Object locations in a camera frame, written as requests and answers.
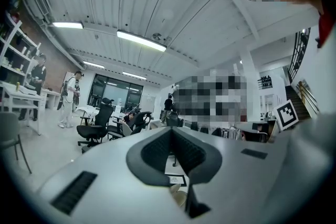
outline office chair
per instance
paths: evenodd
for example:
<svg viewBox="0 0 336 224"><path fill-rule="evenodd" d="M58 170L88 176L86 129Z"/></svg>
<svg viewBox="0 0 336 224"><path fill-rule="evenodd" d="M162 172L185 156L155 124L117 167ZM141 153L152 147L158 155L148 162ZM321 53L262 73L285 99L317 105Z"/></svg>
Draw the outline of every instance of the office chair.
<svg viewBox="0 0 336 224"><path fill-rule="evenodd" d="M194 130L194 131L198 131L198 124L197 124L197 122L192 122L191 123L191 126L190 126L190 129L191 130Z"/></svg>
<svg viewBox="0 0 336 224"><path fill-rule="evenodd" d="M16 160L19 158L17 156L16 145L20 146L23 159L27 165L29 173L31 174L26 155L22 148L21 138L20 138L20 125L17 116L14 113L10 112L0 112L0 126L1 126L1 135L0 135L0 150L5 150L11 146L14 146Z"/></svg>
<svg viewBox="0 0 336 224"><path fill-rule="evenodd" d="M110 116L113 112L113 107L111 106L111 100L107 98L103 98L102 103L100 105L100 110L98 115L96 116L96 120L94 125L78 125L77 132L78 134L85 138L86 141L78 141L77 144L80 146L81 144L87 144L87 146L82 147L82 153L86 152L93 146L96 146L102 142L102 138L107 135L107 125L110 120Z"/></svg>
<svg viewBox="0 0 336 224"><path fill-rule="evenodd" d="M141 129L145 128L151 121L151 114L152 112L149 112L149 111L140 112L139 114L136 114L134 116L134 118L130 121L129 124L126 124L123 121L120 122L119 124L122 124L123 132L118 134L118 133L113 133L113 132L108 131L108 134L112 136L110 140L115 140L115 139L123 138L129 135L132 135L132 134L140 133Z"/></svg>
<svg viewBox="0 0 336 224"><path fill-rule="evenodd" d="M208 129L208 127L206 127L206 126L202 126L201 129L200 129L200 132L201 132L201 133L208 134L208 133L209 133L209 129Z"/></svg>
<svg viewBox="0 0 336 224"><path fill-rule="evenodd" d="M221 128L217 128L216 130L214 130L211 135L222 137L222 130L221 130Z"/></svg>

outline ceiling light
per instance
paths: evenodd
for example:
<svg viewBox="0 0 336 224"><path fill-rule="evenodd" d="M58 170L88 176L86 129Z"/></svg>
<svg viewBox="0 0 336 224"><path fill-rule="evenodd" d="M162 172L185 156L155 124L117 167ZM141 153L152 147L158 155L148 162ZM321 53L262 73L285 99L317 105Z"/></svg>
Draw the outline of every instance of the ceiling light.
<svg viewBox="0 0 336 224"><path fill-rule="evenodd" d="M133 89L133 88L128 88L128 87L126 87L127 89L130 89L130 90L133 90L133 91L139 91L138 89Z"/></svg>
<svg viewBox="0 0 336 224"><path fill-rule="evenodd" d="M147 79L147 78L144 78L144 77L141 77L141 76L138 76L138 75L129 74L129 73L126 73L126 72L123 72L122 74L126 75L126 76L135 77L135 78L138 78L138 79L144 79L144 80Z"/></svg>
<svg viewBox="0 0 336 224"><path fill-rule="evenodd" d="M74 22L53 22L55 27L63 27L63 28L76 28L83 29L82 23L74 23Z"/></svg>
<svg viewBox="0 0 336 224"><path fill-rule="evenodd" d="M83 63L85 63L86 65L89 65L89 66L99 67L99 68L105 69L104 66L98 65L98 64L96 64L96 63L86 62L86 61L83 61Z"/></svg>
<svg viewBox="0 0 336 224"><path fill-rule="evenodd" d="M142 45L151 47L153 49L157 49L159 51L165 51L167 49L167 46L165 46L165 45L162 45L160 43L153 42L149 39L139 37L139 36L127 33L127 32L120 31L120 30L117 31L117 36L120 37L120 38L124 38L124 39L130 40L130 41L133 41L133 42L140 43Z"/></svg>

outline floor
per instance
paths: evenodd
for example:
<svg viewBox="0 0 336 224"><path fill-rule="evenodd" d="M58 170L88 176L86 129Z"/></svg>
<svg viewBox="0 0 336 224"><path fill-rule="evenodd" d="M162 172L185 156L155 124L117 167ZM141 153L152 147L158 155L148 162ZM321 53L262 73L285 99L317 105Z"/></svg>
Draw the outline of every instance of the floor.
<svg viewBox="0 0 336 224"><path fill-rule="evenodd" d="M76 126L80 124L79 116L79 114L73 116L75 127L61 129L57 126L60 111L46 109L41 117L40 136L31 128L36 128L36 122L31 121L31 127L20 122L23 150L33 173L29 173L19 147L17 147L18 161L13 147L4 153L14 173L23 179L32 191L36 191L51 175L82 155L81 147L77 145L77 141L83 140L76 131ZM185 175L181 166L177 164L173 167L173 163L174 157L169 157L166 173Z"/></svg>

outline column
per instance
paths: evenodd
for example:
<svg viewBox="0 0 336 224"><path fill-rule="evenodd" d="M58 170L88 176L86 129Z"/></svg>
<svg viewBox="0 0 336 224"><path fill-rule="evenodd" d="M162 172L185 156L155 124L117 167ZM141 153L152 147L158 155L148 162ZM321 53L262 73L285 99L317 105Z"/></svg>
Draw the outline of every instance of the column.
<svg viewBox="0 0 336 224"><path fill-rule="evenodd" d="M260 121L260 94L257 72L251 53L247 48L240 50L240 58L244 69L244 76L246 77L246 99L247 99L247 121Z"/></svg>

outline ceiling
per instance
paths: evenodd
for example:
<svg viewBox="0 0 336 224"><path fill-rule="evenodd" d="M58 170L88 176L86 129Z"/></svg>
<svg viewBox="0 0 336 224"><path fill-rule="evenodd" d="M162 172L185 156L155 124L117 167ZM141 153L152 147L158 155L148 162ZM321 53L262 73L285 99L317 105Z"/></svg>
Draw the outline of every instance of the ceiling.
<svg viewBox="0 0 336 224"><path fill-rule="evenodd" d="M317 24L310 6L248 0L24 0L50 40L71 61L147 77L166 86ZM56 20L84 29L50 27ZM146 38L162 35L166 52L120 39L124 30Z"/></svg>

